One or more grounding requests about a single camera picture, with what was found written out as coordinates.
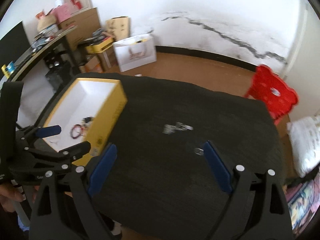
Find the black baseboard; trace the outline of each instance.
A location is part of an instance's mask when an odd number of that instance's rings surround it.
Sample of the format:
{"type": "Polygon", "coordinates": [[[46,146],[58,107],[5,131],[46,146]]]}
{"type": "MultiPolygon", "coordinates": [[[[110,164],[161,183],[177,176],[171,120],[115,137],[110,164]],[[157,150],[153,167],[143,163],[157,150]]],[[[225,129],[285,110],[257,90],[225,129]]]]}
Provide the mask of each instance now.
{"type": "Polygon", "coordinates": [[[234,65],[240,68],[244,68],[253,72],[256,71],[256,66],[251,63],[248,63],[233,57],[212,53],[212,52],[207,52],[207,51],[202,51],[197,49],[186,49],[186,48],[167,47],[167,46],[156,46],[156,51],[170,53],[170,54],[180,54],[180,55],[187,55],[187,56],[193,56],[193,57],[207,58],[207,59],[212,59],[219,62],[227,63],[230,65],[234,65]]]}

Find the desk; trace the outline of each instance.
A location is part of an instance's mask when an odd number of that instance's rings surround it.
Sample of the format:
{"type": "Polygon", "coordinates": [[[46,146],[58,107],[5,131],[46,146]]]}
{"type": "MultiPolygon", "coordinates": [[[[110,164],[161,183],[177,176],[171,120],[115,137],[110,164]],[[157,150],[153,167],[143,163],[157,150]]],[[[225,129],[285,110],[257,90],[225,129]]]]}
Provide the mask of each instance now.
{"type": "Polygon", "coordinates": [[[39,50],[32,58],[25,62],[22,66],[15,69],[15,71],[10,75],[8,81],[21,81],[29,71],[41,60],[43,59],[50,51],[60,44],[63,44],[64,49],[67,54],[70,56],[70,59],[74,66],[77,65],[76,59],[70,49],[69,43],[67,41],[66,35],[76,29],[76,26],[63,31],[58,37],[46,44],[41,50],[39,50]]]}
{"type": "MultiPolygon", "coordinates": [[[[117,146],[118,158],[93,198],[113,220],[160,239],[204,239],[228,198],[204,158],[194,153],[207,140],[235,164],[262,173],[273,169],[284,181],[282,147],[263,102],[164,79],[116,73],[77,77],[121,80],[128,98],[108,140],[117,146]],[[165,124],[176,122],[193,130],[163,133],[165,124]]],[[[35,145],[48,150],[42,140],[35,145]]]]}

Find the blue gripper pad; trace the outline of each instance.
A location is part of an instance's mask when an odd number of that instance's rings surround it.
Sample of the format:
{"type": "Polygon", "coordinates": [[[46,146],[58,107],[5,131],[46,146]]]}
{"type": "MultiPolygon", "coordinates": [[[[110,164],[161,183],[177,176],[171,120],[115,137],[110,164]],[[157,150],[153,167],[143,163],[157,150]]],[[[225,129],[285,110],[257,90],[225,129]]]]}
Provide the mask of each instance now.
{"type": "Polygon", "coordinates": [[[105,182],[113,164],[117,158],[117,147],[111,144],[105,149],[104,153],[101,153],[102,158],[91,173],[89,179],[88,194],[90,197],[100,192],[103,183],[105,182]]]}
{"type": "Polygon", "coordinates": [[[35,136],[38,138],[46,138],[54,135],[58,135],[61,133],[61,127],[59,125],[49,126],[49,127],[42,127],[39,128],[35,136]]]}
{"type": "Polygon", "coordinates": [[[233,188],[231,186],[231,177],[232,175],[223,164],[222,160],[218,156],[216,150],[212,147],[209,142],[206,142],[203,147],[204,157],[206,158],[211,171],[213,172],[216,181],[219,184],[219,187],[222,191],[227,194],[231,194],[233,192],[233,188]]]}

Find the wooden floor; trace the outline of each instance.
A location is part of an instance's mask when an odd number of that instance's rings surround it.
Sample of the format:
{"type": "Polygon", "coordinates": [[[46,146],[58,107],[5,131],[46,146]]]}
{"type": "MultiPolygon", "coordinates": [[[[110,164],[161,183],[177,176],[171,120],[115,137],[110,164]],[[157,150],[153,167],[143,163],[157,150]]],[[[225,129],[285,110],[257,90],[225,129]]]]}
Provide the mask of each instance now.
{"type": "MultiPolygon", "coordinates": [[[[118,67],[109,69],[108,72],[120,73],[118,67]]],[[[212,91],[222,91],[232,95],[242,96],[251,84],[253,72],[226,63],[168,53],[157,53],[157,61],[140,66],[125,72],[124,75],[162,78],[176,81],[189,82],[212,91]]],[[[278,124],[278,132],[284,145],[287,176],[295,175],[292,163],[292,149],[286,132],[286,123],[289,117],[278,124]]],[[[123,240],[156,240],[150,236],[142,236],[128,228],[123,228],[123,240]]]]}

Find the yellow box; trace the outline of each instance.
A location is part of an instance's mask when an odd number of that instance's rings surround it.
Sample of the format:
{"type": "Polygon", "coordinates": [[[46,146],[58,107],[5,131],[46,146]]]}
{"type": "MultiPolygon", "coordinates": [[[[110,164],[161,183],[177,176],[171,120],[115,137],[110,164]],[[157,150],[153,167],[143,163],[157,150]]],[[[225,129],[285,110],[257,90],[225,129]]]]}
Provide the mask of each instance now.
{"type": "Polygon", "coordinates": [[[44,141],[57,152],[82,141],[90,142],[90,152],[73,162],[85,166],[103,150],[126,103],[120,80],[77,78],[44,123],[44,127],[60,125],[61,133],[44,138],[44,141]],[[92,122],[86,129],[76,127],[83,134],[72,138],[79,134],[75,125],[83,125],[82,120],[86,117],[93,117],[92,122]]]}
{"type": "Polygon", "coordinates": [[[108,45],[112,42],[113,42],[113,39],[111,37],[109,37],[105,41],[103,41],[97,45],[87,46],[87,47],[85,47],[85,49],[87,50],[87,52],[89,54],[99,53],[99,52],[102,52],[104,49],[106,49],[108,47],[108,45]]]}

